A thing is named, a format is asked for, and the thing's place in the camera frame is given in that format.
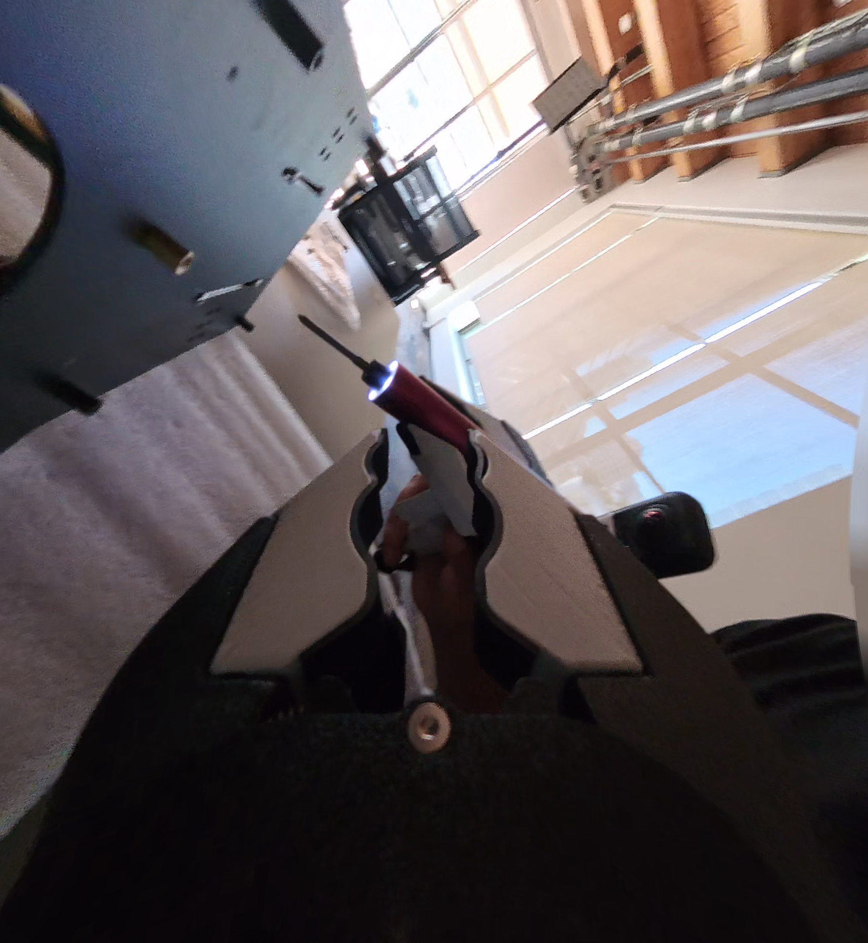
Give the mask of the dark metal chassis panel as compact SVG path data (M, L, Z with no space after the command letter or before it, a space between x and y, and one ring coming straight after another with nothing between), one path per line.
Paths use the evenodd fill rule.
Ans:
M369 130L340 2L0 1L0 455L235 328Z

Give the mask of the black shelf cart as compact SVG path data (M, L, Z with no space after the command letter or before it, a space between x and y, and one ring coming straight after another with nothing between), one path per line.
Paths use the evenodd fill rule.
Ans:
M447 182L436 147L397 163L369 138L367 174L335 199L332 211L393 305L432 279L451 286L445 262L480 232Z

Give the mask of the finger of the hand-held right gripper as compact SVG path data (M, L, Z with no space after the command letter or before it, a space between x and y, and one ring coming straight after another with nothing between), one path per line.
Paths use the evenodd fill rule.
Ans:
M460 399L430 378L423 378L422 382L480 428L494 445L531 470L546 485L552 486L551 479L548 478L529 443L508 422L492 416L482 407Z
M397 432L453 530L475 536L475 494L462 450L412 423L398 422Z

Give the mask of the large paned window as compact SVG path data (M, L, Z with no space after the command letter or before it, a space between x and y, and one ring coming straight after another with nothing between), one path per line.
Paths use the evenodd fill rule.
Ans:
M539 129L548 84L520 1L351 1L372 126L397 160L434 147L461 191Z

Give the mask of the perforated metal ceiling panel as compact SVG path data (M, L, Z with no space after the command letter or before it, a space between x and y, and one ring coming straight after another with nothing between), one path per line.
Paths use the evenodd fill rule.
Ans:
M574 60L532 101L548 135L556 134L583 108L590 105L613 81L610 71L601 74L583 56Z

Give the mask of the person's right hand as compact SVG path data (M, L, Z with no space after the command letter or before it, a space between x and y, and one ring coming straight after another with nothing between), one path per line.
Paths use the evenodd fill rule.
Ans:
M498 715L508 693L481 666L475 651L477 553L446 521L438 548L417 558L411 594L432 649L440 698L469 714Z

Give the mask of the white plastic bags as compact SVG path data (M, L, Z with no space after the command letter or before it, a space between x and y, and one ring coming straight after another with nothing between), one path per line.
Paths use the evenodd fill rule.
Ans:
M287 262L349 329L357 331L361 318L346 265L351 248L337 218L323 211L293 247Z

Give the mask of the grey ceiling pipe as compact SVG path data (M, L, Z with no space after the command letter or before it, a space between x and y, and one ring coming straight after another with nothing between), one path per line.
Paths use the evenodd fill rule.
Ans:
M722 93L734 93L770 80L792 77L810 67L868 49L868 9L805 33L750 65L734 68L721 80Z
M616 154L644 145L662 143L666 140L703 134L744 124L783 112L794 111L813 105L826 104L848 96L868 93L868 65L839 76L827 77L796 88L781 88L770 94L755 98L742 97L734 105L725 106L704 114L693 114L684 121L671 124L650 125L632 134L605 139L601 151L605 155Z

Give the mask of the window roller blind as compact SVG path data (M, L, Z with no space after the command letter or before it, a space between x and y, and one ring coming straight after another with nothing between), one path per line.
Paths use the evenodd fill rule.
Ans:
M681 491L722 526L852 475L868 225L609 211L473 306L476 399L581 511Z

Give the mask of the red electric screwdriver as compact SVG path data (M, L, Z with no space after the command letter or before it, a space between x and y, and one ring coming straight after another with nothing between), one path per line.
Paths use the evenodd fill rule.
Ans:
M401 423L415 426L432 437L467 455L470 433L478 425L454 407L428 383L398 361L386 365L365 360L305 315L300 324L352 363L368 390L367 399Z

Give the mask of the white foam sheet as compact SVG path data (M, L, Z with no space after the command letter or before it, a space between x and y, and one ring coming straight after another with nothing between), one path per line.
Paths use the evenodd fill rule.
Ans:
M235 332L0 456L0 842L144 635L328 463Z

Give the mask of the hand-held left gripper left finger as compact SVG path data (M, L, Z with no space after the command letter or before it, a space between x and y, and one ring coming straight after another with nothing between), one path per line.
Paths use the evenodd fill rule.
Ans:
M218 676L285 674L379 600L371 547L389 476L386 430L369 433L275 515L211 662Z

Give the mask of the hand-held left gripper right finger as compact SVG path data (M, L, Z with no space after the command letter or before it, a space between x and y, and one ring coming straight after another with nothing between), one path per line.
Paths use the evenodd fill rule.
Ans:
M575 509L484 433L470 444L486 616L569 674L640 676L642 657Z

